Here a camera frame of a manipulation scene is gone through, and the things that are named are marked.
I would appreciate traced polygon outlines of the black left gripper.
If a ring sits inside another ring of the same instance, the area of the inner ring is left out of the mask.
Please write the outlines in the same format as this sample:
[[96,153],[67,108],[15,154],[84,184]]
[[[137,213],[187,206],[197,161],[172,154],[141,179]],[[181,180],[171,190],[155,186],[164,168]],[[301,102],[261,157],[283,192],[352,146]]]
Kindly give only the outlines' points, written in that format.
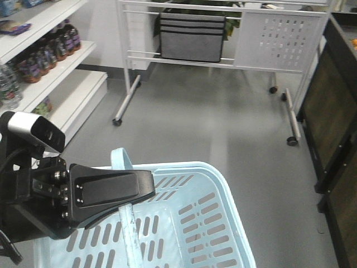
[[65,239],[73,232],[69,222],[91,229],[119,207],[138,204],[155,194],[148,170],[72,164],[68,173],[66,161],[60,157],[46,157],[36,169],[14,170],[8,165],[1,172],[1,231],[12,242]]

